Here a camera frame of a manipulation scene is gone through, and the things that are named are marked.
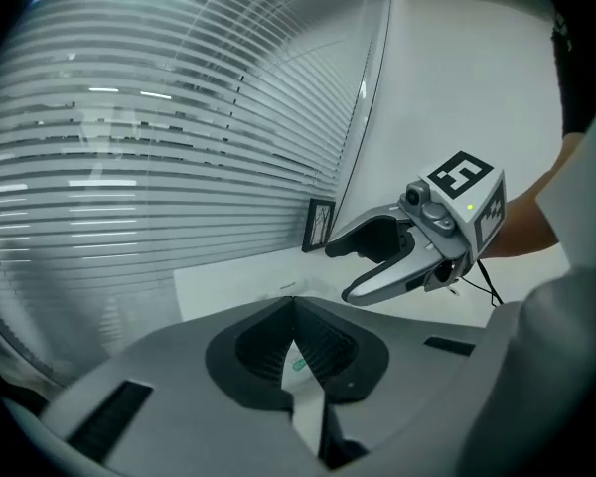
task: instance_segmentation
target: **gray surface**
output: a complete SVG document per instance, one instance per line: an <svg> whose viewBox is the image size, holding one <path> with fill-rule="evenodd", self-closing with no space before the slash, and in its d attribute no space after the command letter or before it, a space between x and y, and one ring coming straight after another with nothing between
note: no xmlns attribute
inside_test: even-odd
<svg viewBox="0 0 596 477"><path fill-rule="evenodd" d="M162 329L60 395L43 423L66 439L124 380L154 387L106 466L137 477L315 475L323 468L286 412L239 406L206 371L205 352L223 328L273 304L256 302Z"/></svg>
<svg viewBox="0 0 596 477"><path fill-rule="evenodd" d="M497 308L485 330L393 319L311 302L382 338L389 366L372 393L334 406L344 436L370 454L353 476L504 475L577 409L596 379L596 270L540 286ZM221 328L271 305L258 302L163 329L100 366L43 415L66 438L124 379L155 387L108 466L129 476L321 475L286 413L226 398L203 355ZM431 335L476 342L469 358L426 348Z"/></svg>
<svg viewBox="0 0 596 477"><path fill-rule="evenodd" d="M396 435L439 394L467 357L424 345L431 336L478 344L484 329L395 318L349 309L317 298L305 299L379 336L388 347L388 369L363 401L336 405L344 435L374 450Z"/></svg>
<svg viewBox="0 0 596 477"><path fill-rule="evenodd" d="M315 298L328 311L380 336L390 364L365 401L336 406L343 433L374 449L434 398L467 360L426 347L430 336L477 343L482 329L403 320ZM285 412L243 408L212 381L205 351L226 326L272 305L247 304L162 329L101 365L43 413L45 426L67 439L124 380L154 388L105 466L125 475L315 475L323 466Z"/></svg>
<svg viewBox="0 0 596 477"><path fill-rule="evenodd" d="M519 309L517 303L496 309L453 380L388 443L345 469L345 477L455 475L465 439L495 384Z"/></svg>

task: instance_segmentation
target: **gray plastic device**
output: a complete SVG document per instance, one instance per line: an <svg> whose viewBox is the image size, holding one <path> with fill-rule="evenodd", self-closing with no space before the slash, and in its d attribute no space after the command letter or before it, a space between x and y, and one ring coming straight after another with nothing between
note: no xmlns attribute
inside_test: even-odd
<svg viewBox="0 0 596 477"><path fill-rule="evenodd" d="M504 171L460 151L408 184L396 205L353 219L330 238L325 252L357 252L380 263L342 294L346 302L366 306L419 286L449 286L470 270L505 217Z"/></svg>
<svg viewBox="0 0 596 477"><path fill-rule="evenodd" d="M290 338L326 393L318 455L277 382ZM580 270L485 329L316 298L247 304L146 336L40 418L7 404L67 475L508 475L595 379L596 270Z"/></svg>

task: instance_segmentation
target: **white wall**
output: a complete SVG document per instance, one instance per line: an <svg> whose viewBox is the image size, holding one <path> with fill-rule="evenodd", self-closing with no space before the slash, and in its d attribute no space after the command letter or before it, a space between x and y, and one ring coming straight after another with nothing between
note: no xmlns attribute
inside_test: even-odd
<svg viewBox="0 0 596 477"><path fill-rule="evenodd" d="M459 149L503 167L509 198L552 164L561 111L551 25L483 0L393 0L381 80L368 135L337 227L397 199L419 169ZM557 246L487 260L505 301L567 269ZM478 270L469 279L485 286ZM464 283L413 292L374 310L484 325L489 297Z"/></svg>

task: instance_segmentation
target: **white paper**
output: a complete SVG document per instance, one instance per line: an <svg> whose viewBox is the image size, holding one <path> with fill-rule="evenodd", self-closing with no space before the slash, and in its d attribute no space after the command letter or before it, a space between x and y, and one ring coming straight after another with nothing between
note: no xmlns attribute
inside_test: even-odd
<svg viewBox="0 0 596 477"><path fill-rule="evenodd" d="M293 342L282 373L281 387L294 397L291 424L314 455L318 455L322 434L325 392Z"/></svg>
<svg viewBox="0 0 596 477"><path fill-rule="evenodd" d="M596 265L596 118L537 202L574 266Z"/></svg>
<svg viewBox="0 0 596 477"><path fill-rule="evenodd" d="M315 296L341 302L342 291L375 265L356 255L327 257L298 247L182 268L174 273L183 321L267 298Z"/></svg>

